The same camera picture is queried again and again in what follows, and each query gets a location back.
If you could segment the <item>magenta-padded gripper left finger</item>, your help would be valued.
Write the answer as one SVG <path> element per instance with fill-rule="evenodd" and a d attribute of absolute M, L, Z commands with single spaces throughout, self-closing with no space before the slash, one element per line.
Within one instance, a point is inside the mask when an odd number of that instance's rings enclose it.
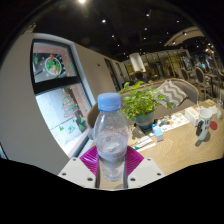
<path fill-rule="evenodd" d="M 71 158 L 58 176 L 84 188 L 98 188 L 100 168 L 97 148 L 92 147 L 80 158 Z"/>

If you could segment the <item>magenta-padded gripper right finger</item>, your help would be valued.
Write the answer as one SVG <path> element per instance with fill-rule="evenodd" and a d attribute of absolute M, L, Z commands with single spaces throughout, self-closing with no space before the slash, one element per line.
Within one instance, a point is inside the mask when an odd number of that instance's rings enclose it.
<path fill-rule="evenodd" d="M 163 177 L 163 171 L 152 158 L 145 158 L 132 147 L 127 147 L 123 178 L 125 189 L 140 188 Z"/>

